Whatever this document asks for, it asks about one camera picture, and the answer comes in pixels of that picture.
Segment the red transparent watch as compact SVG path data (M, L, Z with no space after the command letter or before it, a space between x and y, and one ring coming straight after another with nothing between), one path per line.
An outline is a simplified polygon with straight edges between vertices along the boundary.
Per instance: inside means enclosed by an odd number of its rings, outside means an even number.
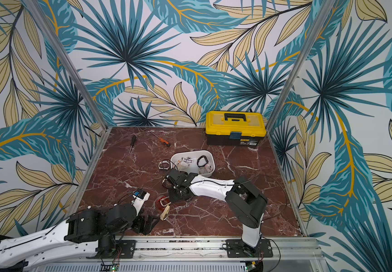
M161 205L159 204L159 199L156 200L155 205L156 205L157 210L162 213L165 210L165 208L168 207L169 205L166 207L161 207Z

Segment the beige strap watch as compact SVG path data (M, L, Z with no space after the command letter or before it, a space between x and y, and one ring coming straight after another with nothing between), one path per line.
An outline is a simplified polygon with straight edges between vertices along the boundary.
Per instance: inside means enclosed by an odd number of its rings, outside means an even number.
M190 167L190 164L187 163L187 162L185 162L185 161L179 160L179 161L177 162L177 166L178 166L178 169L179 169L180 171L183 171L184 169L189 168L189 167Z

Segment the purple white strap watch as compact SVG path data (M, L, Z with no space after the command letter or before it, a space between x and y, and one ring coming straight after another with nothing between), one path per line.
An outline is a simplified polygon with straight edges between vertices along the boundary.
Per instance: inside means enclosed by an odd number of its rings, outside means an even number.
M192 164L194 159L191 157L185 157L185 158L182 158L182 161L185 163L188 163L188 164Z

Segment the white pink strap watch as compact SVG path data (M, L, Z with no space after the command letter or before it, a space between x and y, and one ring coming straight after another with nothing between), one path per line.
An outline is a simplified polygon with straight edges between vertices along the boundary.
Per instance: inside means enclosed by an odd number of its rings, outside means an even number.
M214 171L214 166L212 165L212 164L209 164L209 163L207 163L205 166L204 166L204 170L205 170L205 172L206 173L211 173L211 172L213 172Z

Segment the black strap watch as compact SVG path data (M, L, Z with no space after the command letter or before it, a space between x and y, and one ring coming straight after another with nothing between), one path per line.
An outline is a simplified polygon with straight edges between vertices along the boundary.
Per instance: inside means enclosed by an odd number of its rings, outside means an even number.
M200 157L197 159L197 167L203 168L203 167L205 167L207 164L209 164L209 160L208 160L208 158L207 158L206 155L200 156Z

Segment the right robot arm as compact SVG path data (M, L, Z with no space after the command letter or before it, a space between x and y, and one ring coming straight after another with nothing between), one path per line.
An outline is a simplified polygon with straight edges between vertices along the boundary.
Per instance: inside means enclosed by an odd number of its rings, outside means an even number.
M210 197L223 201L242 223L241 242L256 249L261 240L261 225L267 208L267 198L249 180L218 180L196 173L171 169L163 179L171 203L190 201L193 197Z

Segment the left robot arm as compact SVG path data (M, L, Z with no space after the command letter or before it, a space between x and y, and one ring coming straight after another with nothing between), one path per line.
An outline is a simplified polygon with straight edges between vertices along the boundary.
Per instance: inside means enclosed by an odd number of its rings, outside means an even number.
M70 258L132 258L135 241L122 241L117 234L134 230L144 235L142 208L150 194L139 189L128 203L109 209L85 209L52 227L19 238L0 235L0 272L25 272Z

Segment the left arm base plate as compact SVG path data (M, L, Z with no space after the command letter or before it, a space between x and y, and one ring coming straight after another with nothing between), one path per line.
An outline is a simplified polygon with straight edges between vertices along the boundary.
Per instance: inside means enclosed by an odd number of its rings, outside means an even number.
M135 240L122 240L114 241L101 239L98 242L98 247L96 249L97 259L132 259L135 251L136 241Z

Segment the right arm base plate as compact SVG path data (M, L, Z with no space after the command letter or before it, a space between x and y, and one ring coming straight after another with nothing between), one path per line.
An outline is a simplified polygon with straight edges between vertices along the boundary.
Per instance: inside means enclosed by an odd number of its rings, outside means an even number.
M273 250L268 239L260 239L256 247L251 247L241 239L228 239L222 245L228 258L271 258Z

